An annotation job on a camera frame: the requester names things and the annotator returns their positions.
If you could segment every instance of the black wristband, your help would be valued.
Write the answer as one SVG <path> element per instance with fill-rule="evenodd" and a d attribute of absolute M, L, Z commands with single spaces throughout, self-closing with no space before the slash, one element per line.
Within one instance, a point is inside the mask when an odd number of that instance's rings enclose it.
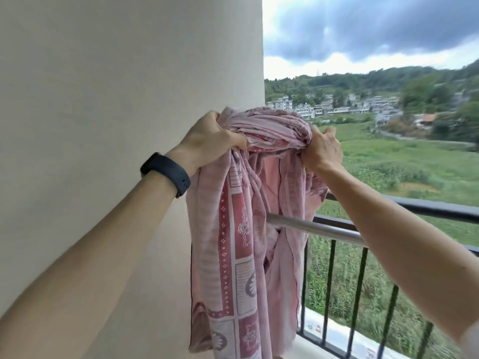
<path fill-rule="evenodd" d="M 181 197 L 190 187 L 190 177 L 184 169 L 170 158 L 155 152 L 141 166 L 141 176 L 145 176 L 151 170 L 157 171 L 165 175 L 178 189 L 176 197 Z"/>

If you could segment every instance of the person's left arm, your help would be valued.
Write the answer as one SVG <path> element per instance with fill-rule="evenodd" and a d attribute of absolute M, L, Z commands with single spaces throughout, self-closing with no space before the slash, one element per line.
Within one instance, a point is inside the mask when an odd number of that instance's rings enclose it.
<path fill-rule="evenodd" d="M 188 173 L 244 136 L 223 130 L 209 112 L 166 156 Z M 177 189 L 150 171 L 92 230 L 69 248 L 0 319 L 0 358 L 81 358 L 117 305 L 145 244 L 175 198 Z"/>

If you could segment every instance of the cloudy sky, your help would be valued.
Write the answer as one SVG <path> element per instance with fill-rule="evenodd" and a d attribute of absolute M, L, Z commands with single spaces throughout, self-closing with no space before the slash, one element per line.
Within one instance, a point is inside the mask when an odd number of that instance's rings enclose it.
<path fill-rule="evenodd" d="M 264 77 L 460 68 L 479 58 L 479 0 L 263 0 Z"/>

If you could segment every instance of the white sleeve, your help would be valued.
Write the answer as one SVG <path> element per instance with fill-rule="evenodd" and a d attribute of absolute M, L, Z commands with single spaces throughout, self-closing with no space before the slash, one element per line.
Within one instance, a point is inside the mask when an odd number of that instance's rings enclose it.
<path fill-rule="evenodd" d="M 479 321 L 466 330 L 459 346 L 467 359 L 479 358 Z"/>

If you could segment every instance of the pink fabric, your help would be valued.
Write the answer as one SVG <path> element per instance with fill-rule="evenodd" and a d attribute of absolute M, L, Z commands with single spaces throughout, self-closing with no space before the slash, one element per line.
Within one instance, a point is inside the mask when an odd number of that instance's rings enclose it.
<path fill-rule="evenodd" d="M 244 134 L 248 151 L 233 148 L 201 168 L 186 195 L 190 351 L 270 359 L 296 335 L 307 236 L 266 223 L 266 213 L 312 219 L 327 188 L 302 167 L 311 130 L 295 112 L 226 108 L 219 124 Z"/>

